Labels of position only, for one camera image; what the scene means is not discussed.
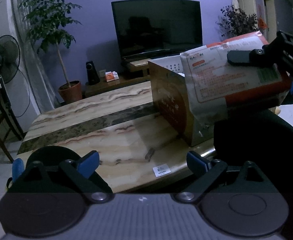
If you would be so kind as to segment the black television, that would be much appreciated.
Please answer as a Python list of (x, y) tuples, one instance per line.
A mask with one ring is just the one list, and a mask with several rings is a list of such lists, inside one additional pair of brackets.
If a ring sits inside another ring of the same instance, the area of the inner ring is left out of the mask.
[(123, 59), (175, 53), (203, 44), (199, 1), (123, 0), (111, 6)]

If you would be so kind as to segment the blue handled scissors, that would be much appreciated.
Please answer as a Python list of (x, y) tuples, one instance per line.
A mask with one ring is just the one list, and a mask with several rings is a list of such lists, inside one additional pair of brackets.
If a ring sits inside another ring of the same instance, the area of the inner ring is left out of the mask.
[(6, 182), (6, 188), (9, 189), (13, 183), (24, 172), (24, 162), (21, 158), (17, 158), (12, 163), (12, 176)]

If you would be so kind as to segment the white apple cardboard box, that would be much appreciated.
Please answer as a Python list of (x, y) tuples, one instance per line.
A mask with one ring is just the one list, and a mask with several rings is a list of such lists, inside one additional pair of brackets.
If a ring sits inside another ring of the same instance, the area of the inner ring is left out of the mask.
[(149, 60), (148, 66), (153, 104), (188, 146), (213, 138), (212, 118), (218, 112), (218, 101), (193, 103), (197, 108), (193, 115), (180, 56)]

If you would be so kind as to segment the dark potted plant right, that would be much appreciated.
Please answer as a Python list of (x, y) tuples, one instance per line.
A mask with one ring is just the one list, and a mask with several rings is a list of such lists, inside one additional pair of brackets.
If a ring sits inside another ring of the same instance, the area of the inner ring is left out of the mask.
[(216, 24), (223, 38), (236, 37), (258, 31), (256, 14), (246, 14), (241, 8), (228, 5), (220, 9), (221, 16)]

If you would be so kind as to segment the small tissue pack on stand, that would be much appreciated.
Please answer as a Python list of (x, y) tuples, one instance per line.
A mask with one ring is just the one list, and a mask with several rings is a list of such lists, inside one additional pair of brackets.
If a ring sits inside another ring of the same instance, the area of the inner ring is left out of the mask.
[(113, 72), (106, 72), (105, 73), (105, 80), (107, 82), (111, 82), (111, 81), (115, 81), (115, 80), (119, 80), (119, 76), (118, 73), (113, 71)]

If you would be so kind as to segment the white table sticker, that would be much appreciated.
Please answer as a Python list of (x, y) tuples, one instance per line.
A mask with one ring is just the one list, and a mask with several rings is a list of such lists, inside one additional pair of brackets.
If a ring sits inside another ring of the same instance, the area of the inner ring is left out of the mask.
[(170, 167), (167, 164), (162, 164), (162, 165), (153, 167), (152, 169), (155, 174), (155, 177), (161, 177), (171, 173)]

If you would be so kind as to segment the potted ficus tree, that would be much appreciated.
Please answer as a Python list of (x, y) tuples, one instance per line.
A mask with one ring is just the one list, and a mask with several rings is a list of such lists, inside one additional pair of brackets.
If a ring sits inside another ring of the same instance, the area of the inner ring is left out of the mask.
[(19, 7), (27, 9), (23, 17), (30, 24), (27, 39), (33, 43), (40, 42), (37, 52), (48, 52), (50, 46), (55, 46), (59, 63), (66, 83), (58, 88), (58, 93), (65, 104), (82, 99), (81, 82), (70, 81), (61, 55), (60, 45), (70, 48), (76, 41), (75, 37), (66, 31), (66, 26), (80, 24), (72, 18), (71, 11), (81, 6), (67, 0), (22, 0)]

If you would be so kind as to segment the wooden TV stand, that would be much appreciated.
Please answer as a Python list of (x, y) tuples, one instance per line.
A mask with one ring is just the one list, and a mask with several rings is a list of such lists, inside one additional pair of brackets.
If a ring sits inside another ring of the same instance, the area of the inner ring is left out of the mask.
[(82, 96), (89, 98), (115, 89), (136, 85), (150, 81), (150, 70), (148, 61), (150, 59), (121, 62), (121, 72), (118, 74), (119, 79), (106, 81), (106, 77), (101, 77), (100, 82), (96, 85), (85, 85)]

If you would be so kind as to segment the black standing fan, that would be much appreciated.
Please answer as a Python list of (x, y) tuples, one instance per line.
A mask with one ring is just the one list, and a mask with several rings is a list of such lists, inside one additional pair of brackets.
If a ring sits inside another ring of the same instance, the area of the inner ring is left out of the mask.
[(0, 94), (4, 105), (10, 114), (15, 127), (21, 137), (25, 136), (25, 132), (17, 121), (11, 108), (11, 102), (6, 91), (5, 85), (11, 82), (19, 71), (21, 60), (21, 51), (17, 40), (11, 35), (3, 35), (0, 37)]

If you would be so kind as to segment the orange tissue pack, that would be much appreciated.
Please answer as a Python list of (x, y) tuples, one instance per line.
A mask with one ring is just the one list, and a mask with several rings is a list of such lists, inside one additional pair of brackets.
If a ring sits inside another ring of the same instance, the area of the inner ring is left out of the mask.
[(250, 52), (267, 44), (256, 31), (180, 54), (190, 111), (201, 125), (223, 119), (235, 105), (272, 108), (281, 104), (291, 87), (286, 72), (264, 61), (249, 67), (232, 66), (227, 59), (230, 51)]

